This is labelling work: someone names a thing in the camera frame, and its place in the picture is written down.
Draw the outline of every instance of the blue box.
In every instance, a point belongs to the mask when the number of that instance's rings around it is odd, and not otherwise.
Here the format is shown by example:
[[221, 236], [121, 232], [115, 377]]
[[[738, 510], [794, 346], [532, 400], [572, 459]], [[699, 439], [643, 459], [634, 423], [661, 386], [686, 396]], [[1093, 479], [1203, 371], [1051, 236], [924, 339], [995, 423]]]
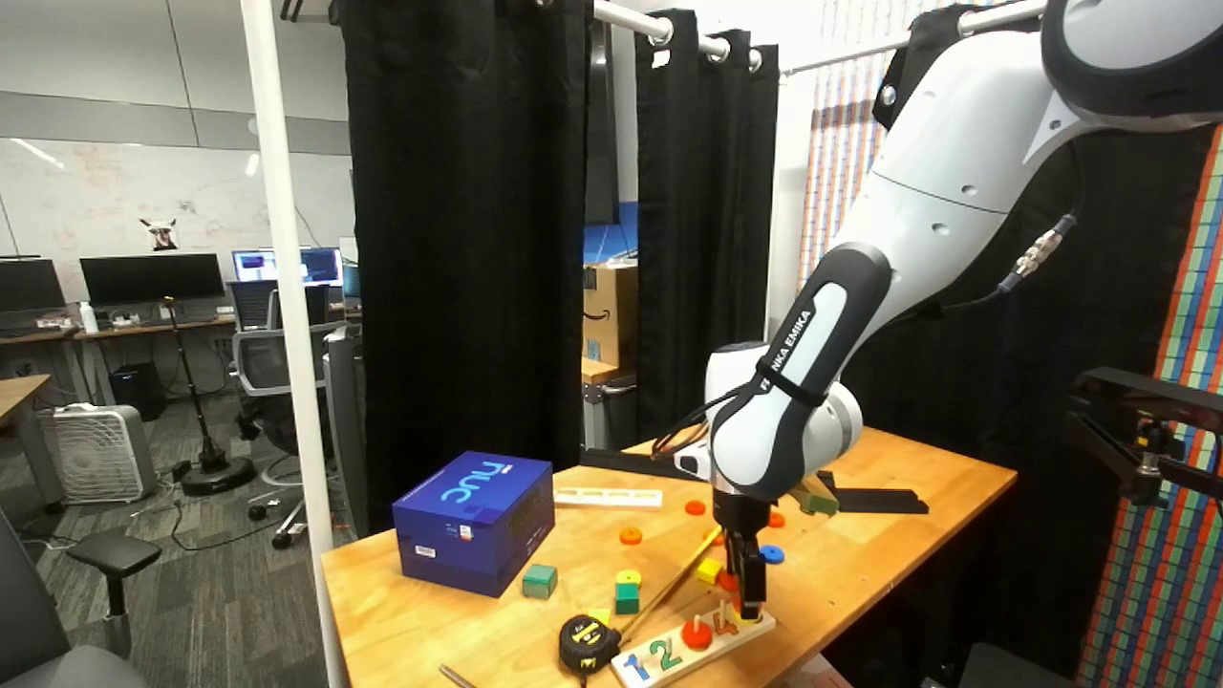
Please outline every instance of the blue box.
[[394, 502], [406, 577], [499, 595], [555, 526], [550, 462], [461, 451]]

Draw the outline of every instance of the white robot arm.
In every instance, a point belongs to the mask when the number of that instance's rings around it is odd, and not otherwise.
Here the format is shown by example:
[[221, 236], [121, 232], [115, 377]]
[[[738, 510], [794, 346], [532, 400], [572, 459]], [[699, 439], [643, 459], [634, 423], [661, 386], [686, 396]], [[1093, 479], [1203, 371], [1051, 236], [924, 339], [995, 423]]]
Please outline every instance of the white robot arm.
[[1217, 0], [1051, 0], [1038, 33], [995, 30], [940, 53], [768, 353], [712, 358], [712, 386], [730, 389], [707, 439], [714, 515], [744, 617], [763, 601], [752, 540], [768, 503], [859, 433], [835, 386], [847, 355], [966, 273], [1068, 136], [1217, 122], [1217, 64]]

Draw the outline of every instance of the orange object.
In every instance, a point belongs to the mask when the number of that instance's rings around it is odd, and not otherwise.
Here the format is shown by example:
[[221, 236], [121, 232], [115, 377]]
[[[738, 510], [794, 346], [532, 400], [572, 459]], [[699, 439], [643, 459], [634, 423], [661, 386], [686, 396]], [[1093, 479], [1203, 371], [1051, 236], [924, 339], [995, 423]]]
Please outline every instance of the orange object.
[[620, 541], [623, 548], [638, 548], [643, 541], [643, 526], [620, 526]]
[[714, 646], [714, 628], [707, 618], [690, 617], [685, 623], [679, 639], [686, 650], [707, 650], [707, 646]]

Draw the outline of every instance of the floor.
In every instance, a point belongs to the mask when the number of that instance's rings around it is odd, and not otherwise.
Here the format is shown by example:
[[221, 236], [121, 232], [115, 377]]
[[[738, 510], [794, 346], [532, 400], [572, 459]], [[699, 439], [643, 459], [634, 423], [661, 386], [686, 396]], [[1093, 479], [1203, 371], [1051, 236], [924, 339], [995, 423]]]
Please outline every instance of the floor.
[[[290, 471], [290, 459], [271, 445], [236, 439], [231, 414], [231, 396], [205, 396], [205, 423], [217, 445], [267, 473]], [[267, 493], [267, 480], [182, 496], [170, 466], [200, 455], [200, 423], [188, 400], [146, 419], [146, 434], [156, 493], [136, 503], [76, 503], [52, 520], [36, 510], [15, 434], [0, 433], [0, 503], [15, 512], [26, 535], [40, 540], [36, 575], [57, 595], [66, 628], [81, 628], [81, 639], [87, 639], [87, 623], [105, 617], [103, 577], [66, 557], [66, 548], [96, 532], [126, 532], [164, 550], [161, 563], [126, 581], [128, 662], [147, 683], [324, 683], [308, 541], [275, 550], [271, 520], [249, 520], [249, 502]]]

